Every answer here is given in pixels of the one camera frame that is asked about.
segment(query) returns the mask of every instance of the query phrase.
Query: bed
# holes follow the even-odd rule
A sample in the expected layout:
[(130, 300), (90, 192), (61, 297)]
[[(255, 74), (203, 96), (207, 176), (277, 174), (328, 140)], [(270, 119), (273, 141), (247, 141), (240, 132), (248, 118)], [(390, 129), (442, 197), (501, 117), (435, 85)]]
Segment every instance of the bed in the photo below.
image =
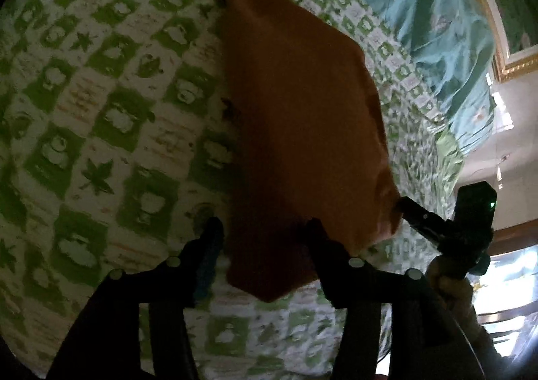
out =
[[(383, 0), (292, 1), (365, 51), (400, 193), (449, 217), (463, 154), (487, 137), (492, 117), (482, 88), (491, 34), (477, 5), (458, 0), (451, 22), (407, 17), (412, 0), (386, 0), (386, 8)], [(111, 269), (150, 269), (200, 234), (208, 216), (226, 224), (240, 166), (220, 11), (219, 0), (8, 0), (2, 8), (0, 327), (35, 372), (47, 371)], [(423, 24), (434, 34), (417, 34)], [(453, 29), (459, 43), (443, 43)], [(362, 255), (403, 272), (424, 270), (436, 252), (403, 224)], [(319, 283), (264, 304), (227, 284), (227, 266), (221, 257), (211, 297), (185, 314), (200, 376), (330, 371), (345, 312)], [(151, 372), (147, 306), (140, 338)], [(384, 307), (380, 358), (389, 347)]]

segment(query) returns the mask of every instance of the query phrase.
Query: wall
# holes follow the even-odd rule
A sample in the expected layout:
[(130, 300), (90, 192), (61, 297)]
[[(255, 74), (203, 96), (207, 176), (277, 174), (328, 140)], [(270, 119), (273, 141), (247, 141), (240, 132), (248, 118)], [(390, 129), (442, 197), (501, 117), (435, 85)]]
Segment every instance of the wall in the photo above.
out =
[[(495, 176), (482, 180), (497, 189)], [(538, 219), (538, 161), (502, 174), (493, 228), (501, 230), (533, 219)]]
[[(459, 184), (486, 180), (496, 188), (500, 166), (494, 228), (502, 229), (538, 218), (538, 72), (494, 83), (492, 91), (501, 94), (514, 128), (494, 134), (468, 155)], [(500, 163), (504, 155), (509, 158)]]

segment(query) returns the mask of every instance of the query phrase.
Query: picture frame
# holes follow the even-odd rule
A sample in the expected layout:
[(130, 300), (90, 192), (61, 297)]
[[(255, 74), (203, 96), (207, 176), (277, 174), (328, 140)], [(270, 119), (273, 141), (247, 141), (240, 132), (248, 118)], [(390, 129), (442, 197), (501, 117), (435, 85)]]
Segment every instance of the picture frame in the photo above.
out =
[(483, 8), (493, 32), (496, 50), (492, 70), (495, 80), (504, 83), (518, 76), (538, 70), (538, 44), (510, 53), (505, 27), (496, 0), (477, 0)]

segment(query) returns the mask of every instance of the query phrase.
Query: orange towel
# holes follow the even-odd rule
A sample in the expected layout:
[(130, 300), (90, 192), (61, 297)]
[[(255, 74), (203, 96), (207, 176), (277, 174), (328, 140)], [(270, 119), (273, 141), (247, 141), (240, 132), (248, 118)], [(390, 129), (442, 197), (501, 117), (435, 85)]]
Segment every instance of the orange towel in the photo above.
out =
[(316, 274), (298, 224), (318, 217), (351, 255), (401, 215), (376, 87), (348, 36), (288, 0), (226, 0), (225, 72), (246, 186), (234, 196), (228, 281), (272, 301)]

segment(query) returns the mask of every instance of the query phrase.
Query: window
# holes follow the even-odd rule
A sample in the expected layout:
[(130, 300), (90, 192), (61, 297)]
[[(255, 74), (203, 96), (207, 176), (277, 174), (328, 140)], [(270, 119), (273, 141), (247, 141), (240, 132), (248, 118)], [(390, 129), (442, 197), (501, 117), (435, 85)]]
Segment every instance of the window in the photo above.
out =
[(538, 246), (494, 256), (475, 277), (474, 308), (501, 356), (516, 356), (538, 325)]
[(493, 134), (511, 130), (514, 128), (514, 122), (512, 121), (510, 113), (506, 109), (506, 105), (502, 100), (501, 94), (493, 87), (493, 81), (491, 80), (489, 73), (486, 73), (486, 81), (488, 82), (491, 96), (493, 96), (496, 104)]

